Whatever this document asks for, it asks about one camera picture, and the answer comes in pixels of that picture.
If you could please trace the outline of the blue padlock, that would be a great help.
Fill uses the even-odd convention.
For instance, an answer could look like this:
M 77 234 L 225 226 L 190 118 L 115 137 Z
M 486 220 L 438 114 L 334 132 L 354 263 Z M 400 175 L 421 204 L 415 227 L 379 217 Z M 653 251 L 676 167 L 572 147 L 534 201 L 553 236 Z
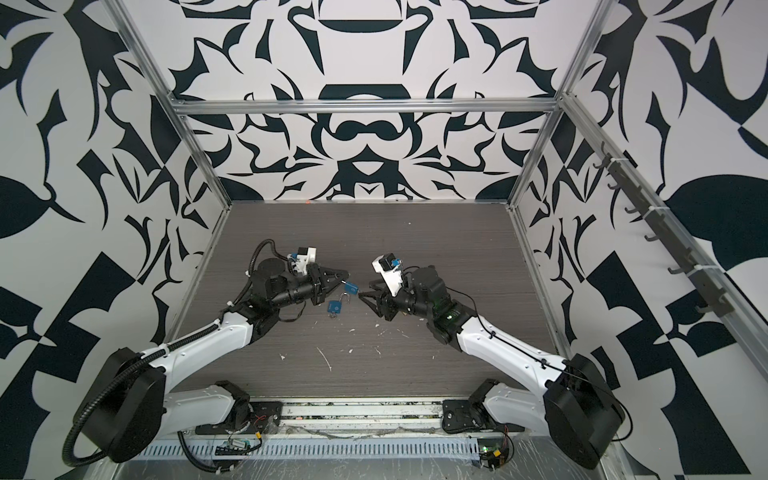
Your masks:
M 343 309 L 343 299 L 330 300 L 327 305 L 327 313 L 330 318 L 338 317 Z
M 356 284 L 349 281 L 343 281 L 339 300 L 350 302 L 353 297 L 358 295 L 358 292 L 359 287 Z

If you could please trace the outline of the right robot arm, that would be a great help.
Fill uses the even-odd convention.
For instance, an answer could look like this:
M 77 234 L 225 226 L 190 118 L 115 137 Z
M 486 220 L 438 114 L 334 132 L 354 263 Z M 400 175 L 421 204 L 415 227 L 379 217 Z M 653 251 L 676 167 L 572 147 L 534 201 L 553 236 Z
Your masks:
M 428 266 L 384 271 L 359 298 L 386 321 L 399 314 L 425 319 L 438 342 L 514 379 L 518 388 L 489 382 L 476 390 L 481 412 L 498 426 L 544 433 L 576 464 L 596 468 L 631 419 L 600 370 L 583 355 L 564 358 L 513 337 L 460 295 Z

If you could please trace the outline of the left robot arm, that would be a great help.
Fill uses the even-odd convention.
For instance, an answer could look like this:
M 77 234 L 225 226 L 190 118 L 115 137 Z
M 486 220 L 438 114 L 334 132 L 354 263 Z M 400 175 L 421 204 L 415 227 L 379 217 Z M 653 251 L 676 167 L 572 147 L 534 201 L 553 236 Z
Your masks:
M 250 398 L 229 381 L 198 390 L 176 386 L 219 358 L 263 338 L 281 320 L 282 308 L 322 304 L 345 283 L 345 270 L 311 263 L 291 276 L 278 259 L 250 273 L 235 300 L 202 327 L 142 352 L 121 348 L 105 361 L 73 417 L 62 460 L 80 467 L 137 456 L 156 437 L 201 425 L 242 431 L 252 422 Z

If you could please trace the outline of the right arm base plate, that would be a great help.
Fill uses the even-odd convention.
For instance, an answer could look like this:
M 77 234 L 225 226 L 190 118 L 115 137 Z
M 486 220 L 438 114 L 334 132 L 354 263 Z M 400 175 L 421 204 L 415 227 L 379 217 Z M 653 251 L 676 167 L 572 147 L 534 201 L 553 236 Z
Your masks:
M 517 424 L 494 420 L 480 400 L 447 399 L 442 401 L 442 430 L 451 435 L 473 432 L 524 432 Z

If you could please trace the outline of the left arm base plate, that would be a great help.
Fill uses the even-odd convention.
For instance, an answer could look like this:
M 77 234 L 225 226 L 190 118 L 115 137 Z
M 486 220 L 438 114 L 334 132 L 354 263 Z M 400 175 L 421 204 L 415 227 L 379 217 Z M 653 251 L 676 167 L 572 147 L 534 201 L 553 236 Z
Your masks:
M 281 422 L 283 403 L 280 401 L 237 402 L 232 411 L 218 424 L 197 426 L 197 435 L 237 435 L 269 433 Z

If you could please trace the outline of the grey wall hook rail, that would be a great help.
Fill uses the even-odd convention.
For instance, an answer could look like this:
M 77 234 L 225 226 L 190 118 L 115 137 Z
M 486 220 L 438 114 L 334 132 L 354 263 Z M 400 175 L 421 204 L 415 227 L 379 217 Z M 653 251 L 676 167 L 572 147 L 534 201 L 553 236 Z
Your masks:
M 704 253 L 632 162 L 604 152 L 596 167 L 613 178 L 610 188 L 622 192 L 629 200 L 625 212 L 640 218 L 651 229 L 645 240 L 661 243 L 673 259 L 675 265 L 667 269 L 668 273 L 685 276 L 702 297 L 705 306 L 697 310 L 720 318 L 734 313 L 736 307 L 722 269 Z

